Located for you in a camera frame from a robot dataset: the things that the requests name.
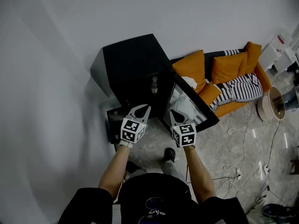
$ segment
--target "grey pants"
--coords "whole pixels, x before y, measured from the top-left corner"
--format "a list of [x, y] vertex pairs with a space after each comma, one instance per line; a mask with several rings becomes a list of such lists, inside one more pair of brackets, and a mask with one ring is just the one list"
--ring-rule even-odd
[[[161, 169], [164, 174], [168, 174], [170, 176], [176, 177], [179, 180], [182, 180], [184, 183], [186, 183], [184, 176], [176, 170], [176, 167], [174, 166], [174, 163], [171, 160], [165, 162], [161, 166]], [[137, 177], [146, 173], [148, 172], [144, 169], [137, 169], [134, 173], [130, 174], [127, 180], [131, 179], [132, 177]]]

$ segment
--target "glass bottle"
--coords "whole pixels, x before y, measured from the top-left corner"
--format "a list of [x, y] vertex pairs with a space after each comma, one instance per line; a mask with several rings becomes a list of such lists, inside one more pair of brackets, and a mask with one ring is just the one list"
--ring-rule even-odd
[[153, 77], [153, 82], [151, 83], [151, 92], [155, 95], [158, 92], [157, 77]]

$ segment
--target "black t-shirt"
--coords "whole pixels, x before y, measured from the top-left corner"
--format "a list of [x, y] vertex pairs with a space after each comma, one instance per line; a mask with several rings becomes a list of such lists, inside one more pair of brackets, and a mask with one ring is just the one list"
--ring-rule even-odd
[[[222, 219], [227, 224], [248, 223], [237, 198], [211, 197], [198, 205], [183, 181], [166, 174], [150, 173], [129, 179], [120, 190], [118, 204], [121, 205], [121, 223], [214, 224]], [[112, 205], [112, 197], [106, 190], [79, 189], [59, 224], [111, 224]]]

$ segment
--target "white wall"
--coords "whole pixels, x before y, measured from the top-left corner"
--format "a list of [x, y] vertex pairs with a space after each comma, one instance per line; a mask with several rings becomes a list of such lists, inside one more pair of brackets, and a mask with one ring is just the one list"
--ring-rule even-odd
[[97, 186], [114, 154], [92, 96], [103, 94], [87, 90], [88, 72], [39, 5], [0, 0], [3, 224], [57, 222], [78, 188]]
[[0, 221], [56, 222], [77, 188], [97, 184], [113, 154], [93, 100], [106, 96], [87, 70], [100, 48], [149, 33], [169, 58], [265, 45], [278, 27], [296, 28], [298, 7], [299, 0], [0, 0]]
[[266, 45], [292, 33], [299, 0], [46, 0], [86, 67], [103, 46], [153, 33], [169, 58]]

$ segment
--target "orange sofa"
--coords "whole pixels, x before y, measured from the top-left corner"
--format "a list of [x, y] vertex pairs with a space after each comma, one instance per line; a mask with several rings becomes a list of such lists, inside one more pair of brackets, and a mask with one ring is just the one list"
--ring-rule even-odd
[[[248, 46], [253, 47], [256, 49], [255, 51], [248, 49]], [[258, 63], [258, 58], [261, 52], [261, 46], [253, 44], [251, 42], [248, 43], [247, 47], [244, 49], [234, 49], [234, 50], [225, 50], [225, 51], [218, 51], [218, 52], [210, 52], [203, 54], [203, 51], [194, 52], [189, 56], [177, 58], [171, 60], [173, 64], [173, 68], [175, 71], [182, 77], [191, 77], [194, 78], [196, 83], [198, 84], [197, 88], [194, 89], [202, 100], [207, 104], [210, 105], [212, 101], [214, 101], [219, 95], [220, 91], [217, 90], [213, 85], [203, 85], [202, 82], [206, 79], [208, 81], [212, 79], [212, 66], [213, 60], [215, 57], [222, 57], [222, 56], [229, 56], [229, 55], [237, 55], [242, 52], [247, 52], [247, 66], [248, 64], [253, 64], [252, 70], [249, 73], [254, 72], [259, 79], [263, 92], [267, 92], [271, 88], [271, 83], [265, 74], [264, 70], [262, 69], [261, 65]], [[219, 118], [224, 116], [244, 105], [247, 103], [237, 103], [231, 102], [226, 105], [221, 105], [215, 111], [215, 115]]]
[[[262, 69], [262, 67], [259, 63], [257, 63], [257, 65], [254, 69], [254, 73], [256, 74], [257, 78], [260, 80], [263, 92], [266, 93], [271, 88], [272, 85], [271, 85], [266, 73], [264, 72], [264, 70]], [[220, 118], [221, 116], [226, 115], [226, 114], [228, 114], [246, 104], [248, 104], [248, 103], [232, 102], [232, 103], [229, 103], [226, 105], [221, 105], [216, 110], [215, 115], [218, 118]]]

